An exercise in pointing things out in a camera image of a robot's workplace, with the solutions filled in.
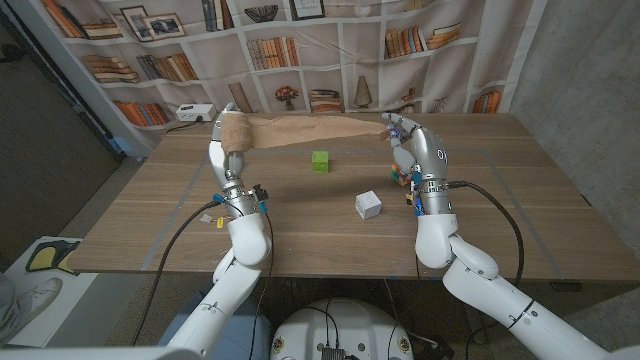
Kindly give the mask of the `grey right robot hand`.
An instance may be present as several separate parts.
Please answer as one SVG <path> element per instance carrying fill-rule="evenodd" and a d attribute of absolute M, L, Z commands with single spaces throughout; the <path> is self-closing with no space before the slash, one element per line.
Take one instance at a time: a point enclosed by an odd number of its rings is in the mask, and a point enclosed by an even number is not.
<path fill-rule="evenodd" d="M 447 178 L 448 158 L 441 138 L 418 122 L 396 113 L 383 113 L 389 122 L 389 141 L 395 163 L 402 172 L 419 166 L 422 179 Z"/>

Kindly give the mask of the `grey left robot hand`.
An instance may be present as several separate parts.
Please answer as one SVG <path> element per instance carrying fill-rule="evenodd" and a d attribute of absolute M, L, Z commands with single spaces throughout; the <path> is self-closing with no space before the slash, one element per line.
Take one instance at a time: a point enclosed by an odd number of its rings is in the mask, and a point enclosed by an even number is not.
<path fill-rule="evenodd" d="M 227 193 L 234 187 L 242 185 L 241 174 L 245 166 L 243 152 L 227 154 L 222 148 L 221 132 L 224 118 L 227 113 L 239 113 L 239 108 L 234 102 L 228 103 L 217 116 L 214 125 L 208 155 L 214 176 L 221 188 Z"/>

